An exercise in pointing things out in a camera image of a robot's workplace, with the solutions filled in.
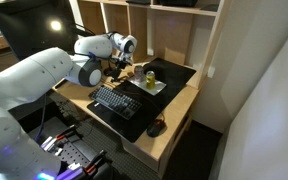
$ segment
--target computer monitor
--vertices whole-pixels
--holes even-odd
[[[0,3],[0,31],[19,60],[58,47],[74,53],[78,35],[68,0]]]

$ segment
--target computer mouse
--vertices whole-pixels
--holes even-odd
[[[155,119],[146,129],[146,133],[150,137],[157,137],[165,127],[165,122],[161,119]]]

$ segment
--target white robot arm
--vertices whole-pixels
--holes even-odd
[[[7,110],[37,100],[63,77],[83,86],[96,85],[101,79],[97,59],[111,57],[113,46],[118,50],[128,48],[120,61],[130,63],[135,38],[131,47],[117,40],[133,42],[133,39],[110,37],[115,35],[77,41],[74,56],[58,48],[47,49],[0,72],[0,179],[36,179],[40,173],[58,175],[62,162],[29,138]]]

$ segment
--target blue light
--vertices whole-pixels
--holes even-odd
[[[37,179],[38,180],[54,180],[55,178],[53,176],[48,175],[48,174],[40,173],[37,175]]]

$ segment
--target desk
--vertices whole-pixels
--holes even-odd
[[[125,68],[125,70],[123,70],[121,73],[121,76],[125,76],[128,73],[133,72],[134,67],[135,65]],[[194,74],[188,84],[194,82],[193,79],[198,76],[197,74],[198,73]],[[61,84],[61,86],[57,87],[57,89],[55,88],[55,85],[53,90],[70,100],[79,109],[106,125],[112,131],[116,132],[87,108],[87,105],[93,102],[88,95],[98,86],[90,88],[65,82],[64,84]],[[172,151],[177,145],[183,132],[190,126],[192,120],[190,109],[197,97],[197,94],[198,90],[195,87],[186,85],[163,110],[167,125],[166,130],[164,132],[162,131],[162,134],[156,138],[151,138],[146,134],[146,132],[143,132],[134,143],[130,143],[121,137],[124,149],[151,167],[158,173],[158,176],[162,178]]]

